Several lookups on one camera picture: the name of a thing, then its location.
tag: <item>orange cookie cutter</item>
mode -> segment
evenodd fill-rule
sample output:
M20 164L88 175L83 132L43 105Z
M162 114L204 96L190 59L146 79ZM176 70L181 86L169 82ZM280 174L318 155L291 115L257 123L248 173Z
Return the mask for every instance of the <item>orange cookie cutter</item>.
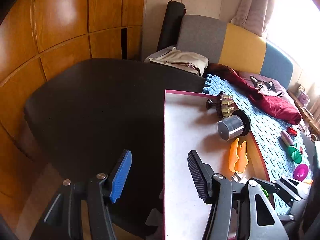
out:
M239 138L231 143L229 153L229 169L232 172L244 173L248 164L247 159L247 141L244 141L242 145L239 144Z

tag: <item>black tabletop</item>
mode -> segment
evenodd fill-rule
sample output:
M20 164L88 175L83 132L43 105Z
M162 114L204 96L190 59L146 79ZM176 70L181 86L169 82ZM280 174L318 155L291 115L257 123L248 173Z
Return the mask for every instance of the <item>black tabletop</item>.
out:
M72 182L110 173L122 150L131 150L123 194L110 211L141 224L163 187L164 90L201 93L204 81L162 65L89 59L35 91L25 119L49 161Z

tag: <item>maroon cloth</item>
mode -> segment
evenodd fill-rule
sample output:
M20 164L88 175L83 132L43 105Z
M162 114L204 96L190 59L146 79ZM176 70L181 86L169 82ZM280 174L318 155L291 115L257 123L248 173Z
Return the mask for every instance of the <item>maroon cloth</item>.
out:
M289 102L280 97L263 95L256 88L249 86L243 78L239 77L233 69L227 66L220 64L210 65L208 66L209 73L217 75L240 88L248 99L262 111L292 125L298 125L301 121L301 114Z

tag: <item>beige bag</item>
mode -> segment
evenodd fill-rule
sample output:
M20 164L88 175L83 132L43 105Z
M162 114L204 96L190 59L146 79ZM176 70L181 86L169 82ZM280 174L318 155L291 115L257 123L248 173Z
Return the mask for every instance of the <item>beige bag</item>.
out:
M208 66L208 59L198 53L173 49L161 57L149 58L150 62L179 68L193 74L202 75Z

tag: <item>cat face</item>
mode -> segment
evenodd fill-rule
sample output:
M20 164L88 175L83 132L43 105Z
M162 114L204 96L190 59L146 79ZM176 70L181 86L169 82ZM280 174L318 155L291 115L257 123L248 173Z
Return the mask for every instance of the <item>cat face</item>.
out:
M253 83L253 87L258 89L260 93L266 96L282 97L282 92L276 91L275 85L273 84L272 81L264 82L264 81L258 80L254 76L250 76L250 79Z

